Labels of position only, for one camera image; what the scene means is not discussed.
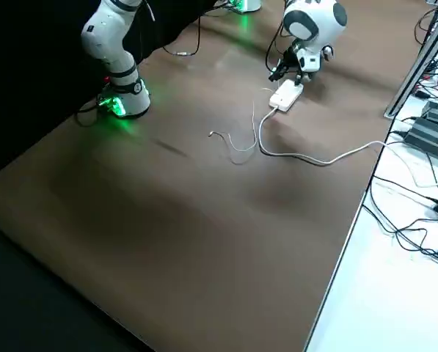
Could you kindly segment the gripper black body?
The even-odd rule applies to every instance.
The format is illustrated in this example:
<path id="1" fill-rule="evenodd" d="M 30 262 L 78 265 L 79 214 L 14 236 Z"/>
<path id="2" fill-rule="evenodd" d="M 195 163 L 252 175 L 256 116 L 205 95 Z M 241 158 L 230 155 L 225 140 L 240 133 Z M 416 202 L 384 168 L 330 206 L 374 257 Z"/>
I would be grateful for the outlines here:
<path id="1" fill-rule="evenodd" d="M 283 63 L 287 68 L 300 68 L 299 51 L 302 49 L 302 42 L 295 39 L 283 54 Z"/>

